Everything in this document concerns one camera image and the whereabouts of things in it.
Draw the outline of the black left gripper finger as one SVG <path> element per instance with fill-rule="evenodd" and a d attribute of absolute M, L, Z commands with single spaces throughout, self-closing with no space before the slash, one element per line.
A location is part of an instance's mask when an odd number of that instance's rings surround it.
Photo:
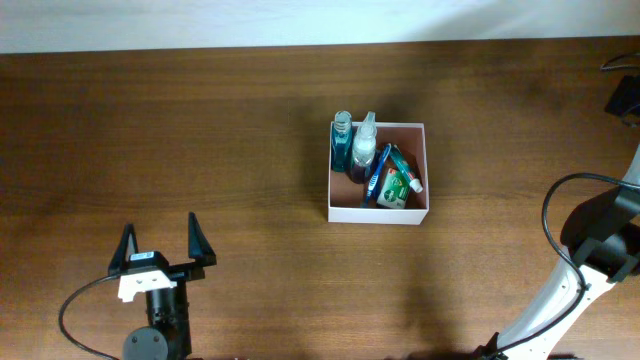
<path fill-rule="evenodd" d="M 124 226 L 121 240 L 108 265 L 109 275 L 125 273 L 130 268 L 130 256 L 138 252 L 138 245 L 133 224 Z"/>
<path fill-rule="evenodd" d="M 215 251 L 202 232 L 194 212 L 188 215 L 188 257 L 200 266 L 217 264 Z"/>

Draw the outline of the blue Listerine mouthwash bottle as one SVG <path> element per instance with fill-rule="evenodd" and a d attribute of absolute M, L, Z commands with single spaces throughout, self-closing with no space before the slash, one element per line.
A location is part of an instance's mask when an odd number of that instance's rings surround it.
<path fill-rule="evenodd" d="M 349 163 L 352 142 L 352 117 L 348 111 L 339 111 L 331 127 L 331 168 L 345 172 Z"/>

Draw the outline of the blue white toothbrush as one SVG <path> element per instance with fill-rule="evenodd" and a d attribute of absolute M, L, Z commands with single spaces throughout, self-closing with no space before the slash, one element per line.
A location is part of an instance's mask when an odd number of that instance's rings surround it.
<path fill-rule="evenodd" d="M 367 189 L 366 189 L 366 193 L 365 193 L 363 202 L 361 203 L 361 207 L 362 208 L 367 208 L 368 207 L 369 201 L 371 200 L 371 198 L 373 197 L 373 195 L 374 195 L 374 193 L 376 191 L 378 180 L 380 178 L 380 174 L 382 172 L 382 169 L 384 167 L 386 159 L 390 154 L 391 147 L 392 147 L 392 144 L 391 143 L 387 143 L 383 147 L 383 150 L 380 153 L 380 156 L 378 157 L 377 167 L 376 167 L 373 175 L 371 176 L 371 178 L 369 180 L 369 183 L 367 185 Z"/>

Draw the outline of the purple foam pump bottle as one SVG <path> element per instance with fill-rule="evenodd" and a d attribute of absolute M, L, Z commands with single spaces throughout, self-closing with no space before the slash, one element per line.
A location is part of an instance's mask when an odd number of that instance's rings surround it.
<path fill-rule="evenodd" d="M 350 178 L 356 184 L 367 182 L 376 156 L 376 114 L 369 111 L 353 139 Z"/>

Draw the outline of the green soap box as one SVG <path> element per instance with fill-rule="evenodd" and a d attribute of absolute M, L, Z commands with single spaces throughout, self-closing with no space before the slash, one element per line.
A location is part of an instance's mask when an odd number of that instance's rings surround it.
<path fill-rule="evenodd" d="M 387 209 L 404 209 L 409 192 L 410 186 L 404 176 L 398 170 L 389 168 L 381 183 L 376 206 Z"/>

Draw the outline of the white teal toothpaste tube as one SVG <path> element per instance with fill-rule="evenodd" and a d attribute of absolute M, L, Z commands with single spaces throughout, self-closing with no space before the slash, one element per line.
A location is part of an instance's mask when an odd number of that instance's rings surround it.
<path fill-rule="evenodd" d="M 391 157 L 400 173 L 407 180 L 409 187 L 414 192 L 421 193 L 424 190 L 422 183 L 411 169 L 408 161 L 405 159 L 404 155 L 397 145 L 391 144 L 389 156 Z"/>

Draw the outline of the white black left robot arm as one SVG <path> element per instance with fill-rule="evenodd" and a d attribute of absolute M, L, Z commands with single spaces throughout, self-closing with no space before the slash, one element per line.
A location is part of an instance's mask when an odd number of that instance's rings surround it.
<path fill-rule="evenodd" d="M 148 324 L 123 344 L 125 359 L 185 359 L 192 353 L 186 284 L 205 277 L 216 254 L 193 213 L 188 220 L 187 263 L 170 264 L 159 251 L 141 252 L 134 226 L 124 227 L 108 273 L 119 279 L 118 298 L 130 303 L 142 294 Z"/>

